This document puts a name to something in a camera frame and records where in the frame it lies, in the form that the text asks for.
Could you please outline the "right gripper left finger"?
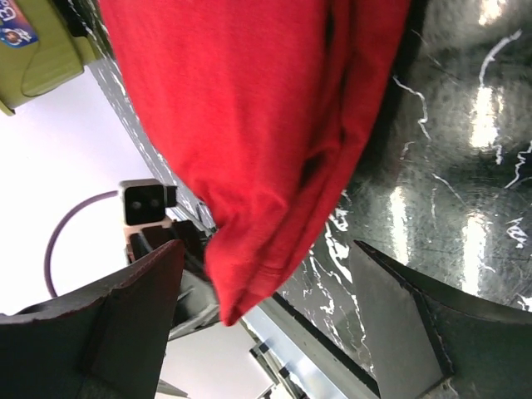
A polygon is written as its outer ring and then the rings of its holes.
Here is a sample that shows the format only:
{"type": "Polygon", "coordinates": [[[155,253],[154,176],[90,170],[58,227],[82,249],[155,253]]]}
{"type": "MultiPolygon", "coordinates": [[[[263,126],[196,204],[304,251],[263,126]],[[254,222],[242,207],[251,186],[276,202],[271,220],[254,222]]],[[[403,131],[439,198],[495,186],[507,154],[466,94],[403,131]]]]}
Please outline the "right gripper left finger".
{"type": "Polygon", "coordinates": [[[61,297],[1,317],[3,398],[152,398],[185,246],[170,241],[61,297]]]}

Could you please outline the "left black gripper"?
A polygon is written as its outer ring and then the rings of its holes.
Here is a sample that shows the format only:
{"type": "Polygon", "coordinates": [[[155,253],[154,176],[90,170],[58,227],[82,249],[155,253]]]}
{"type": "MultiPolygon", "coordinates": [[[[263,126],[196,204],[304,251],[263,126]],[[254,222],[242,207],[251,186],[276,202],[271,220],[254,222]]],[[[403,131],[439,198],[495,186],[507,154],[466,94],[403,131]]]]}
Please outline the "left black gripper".
{"type": "Polygon", "coordinates": [[[161,212],[140,215],[140,207],[124,209],[126,259],[131,264],[163,244],[180,240],[185,245],[180,294],[169,340],[190,335],[219,322],[219,300],[204,267],[207,234],[191,220],[176,220],[161,212]]]}

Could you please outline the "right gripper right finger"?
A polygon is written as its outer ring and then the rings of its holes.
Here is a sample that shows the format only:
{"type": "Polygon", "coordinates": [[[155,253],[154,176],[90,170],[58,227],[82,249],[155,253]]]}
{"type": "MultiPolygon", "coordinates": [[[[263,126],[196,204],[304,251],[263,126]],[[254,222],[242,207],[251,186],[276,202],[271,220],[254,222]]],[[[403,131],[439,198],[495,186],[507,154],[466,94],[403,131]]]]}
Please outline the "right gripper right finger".
{"type": "Polygon", "coordinates": [[[349,263],[383,398],[531,396],[531,314],[464,293],[362,241],[349,263]]]}

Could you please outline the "red t shirt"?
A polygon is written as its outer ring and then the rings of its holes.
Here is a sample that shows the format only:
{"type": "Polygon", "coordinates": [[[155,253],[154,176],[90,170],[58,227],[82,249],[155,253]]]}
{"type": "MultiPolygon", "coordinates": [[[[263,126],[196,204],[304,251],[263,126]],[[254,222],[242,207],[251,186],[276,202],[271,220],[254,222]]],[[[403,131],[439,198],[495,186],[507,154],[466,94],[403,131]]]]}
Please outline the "red t shirt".
{"type": "Polygon", "coordinates": [[[294,272],[370,138],[408,1],[102,1],[140,123],[217,226],[235,324],[294,272]]]}

